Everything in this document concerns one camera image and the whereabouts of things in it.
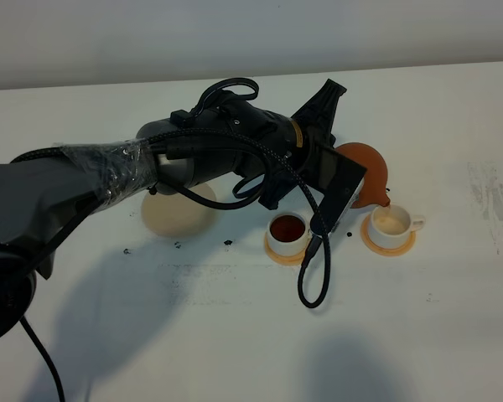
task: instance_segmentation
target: red tea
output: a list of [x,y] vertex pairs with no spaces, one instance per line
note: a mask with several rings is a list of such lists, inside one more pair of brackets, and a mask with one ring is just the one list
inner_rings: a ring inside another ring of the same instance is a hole
[[290,243],[298,240],[305,232],[305,224],[292,215],[284,215],[276,218],[270,225],[270,233],[277,241]]

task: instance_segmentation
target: black cable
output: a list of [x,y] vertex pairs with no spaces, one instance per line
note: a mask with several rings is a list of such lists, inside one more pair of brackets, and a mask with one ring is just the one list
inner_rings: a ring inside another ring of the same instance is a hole
[[264,183],[264,179],[256,186],[253,186],[252,188],[249,188],[247,190],[241,191],[246,185],[251,183],[253,180],[256,178],[261,177],[261,174],[257,175],[254,178],[243,178],[240,182],[238,182],[235,187],[233,187],[233,197],[235,198],[247,198],[250,196],[250,194],[254,193],[257,191],[257,188],[261,186]]
[[322,240],[322,244],[324,247],[324,277],[323,277],[323,283],[322,283],[322,288],[320,290],[319,296],[315,301],[308,301],[305,295],[303,294],[303,278],[305,276],[305,271],[308,268],[310,258],[304,258],[304,261],[300,267],[300,272],[298,274],[298,282],[297,282],[297,288],[298,288],[298,297],[302,304],[304,304],[307,308],[316,308],[320,306],[320,304],[324,301],[326,298],[326,294],[328,293],[328,287],[329,287],[329,277],[330,277],[330,272],[331,272],[331,249],[329,245],[329,237],[328,237],[328,229],[326,226],[326,223],[324,222],[324,218],[322,214],[320,213],[319,206],[317,205],[317,202],[313,198],[313,195],[309,191],[308,186],[305,184],[305,182],[302,180],[300,175],[293,169],[293,167],[287,162],[287,160],[280,156],[277,155],[274,151],[271,149],[265,147],[262,145],[260,142],[256,142],[252,140],[249,137],[244,137],[240,134],[231,132],[231,131],[220,131],[220,130],[213,130],[213,129],[206,129],[206,128],[187,128],[187,129],[182,129],[182,130],[177,130],[177,131],[169,131],[165,133],[158,134],[156,136],[152,136],[148,138],[148,143],[149,144],[155,144],[157,142],[161,142],[163,140],[166,140],[168,138],[176,138],[176,137],[186,137],[190,135],[211,135],[215,137],[228,137],[232,138],[236,141],[242,142],[247,144],[250,147],[254,147],[257,150],[261,151],[264,155],[269,156],[271,159],[275,160],[279,164],[281,164],[296,180],[297,185],[300,187],[300,189],[303,192],[303,195],[305,198],[308,200],[309,205],[311,206],[311,209],[313,210],[314,214],[316,214],[319,217],[319,222],[320,222],[320,228],[321,232],[319,237]]
[[61,384],[60,375],[58,374],[58,370],[56,369],[56,366],[54,366],[54,363],[53,363],[52,359],[50,358],[49,353],[46,351],[46,349],[44,348],[41,341],[39,341],[39,338],[37,338],[37,335],[35,335],[35,332],[30,327],[30,324],[28,324],[28,321],[26,321],[26,317],[22,317],[19,322],[20,322],[20,325],[23,326],[24,331],[26,331],[29,338],[34,343],[34,345],[37,348],[37,350],[39,351],[39,353],[41,353],[41,356],[43,357],[44,362],[47,363],[47,366],[49,367],[50,373],[52,374],[52,378],[54,379],[54,382],[56,384],[56,389],[58,391],[58,398],[60,399],[60,402],[65,402],[65,393],[64,393],[64,388]]
[[227,80],[217,82],[216,84],[211,85],[209,88],[207,88],[201,95],[198,104],[190,111],[190,114],[193,116],[199,116],[201,113],[203,113],[205,107],[208,106],[207,100],[211,98],[212,95],[219,93],[225,88],[237,85],[247,86],[248,88],[251,88],[253,92],[246,95],[232,94],[230,95],[232,100],[238,99],[240,101],[253,101],[259,95],[259,85],[254,80],[250,80],[249,78],[229,78]]

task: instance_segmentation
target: beige ball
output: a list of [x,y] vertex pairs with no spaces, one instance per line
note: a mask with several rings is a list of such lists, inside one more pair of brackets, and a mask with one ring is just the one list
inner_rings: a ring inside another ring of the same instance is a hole
[[[201,197],[216,201],[207,184],[192,189]],[[142,220],[156,235],[182,238],[205,232],[214,222],[216,211],[186,198],[184,195],[147,193],[142,203]]]

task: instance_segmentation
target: plastic wrap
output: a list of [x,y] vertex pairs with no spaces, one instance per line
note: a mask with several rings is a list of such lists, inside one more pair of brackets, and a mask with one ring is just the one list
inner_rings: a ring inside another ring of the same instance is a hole
[[92,177],[95,194],[102,201],[99,211],[157,182],[154,157],[145,140],[60,145],[60,150]]

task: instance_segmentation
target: cup handle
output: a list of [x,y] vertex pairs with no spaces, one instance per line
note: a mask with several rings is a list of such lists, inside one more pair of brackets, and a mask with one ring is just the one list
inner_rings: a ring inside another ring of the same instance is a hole
[[427,219],[422,215],[412,216],[412,227],[410,230],[415,232],[416,230],[421,230],[423,226],[427,223]]

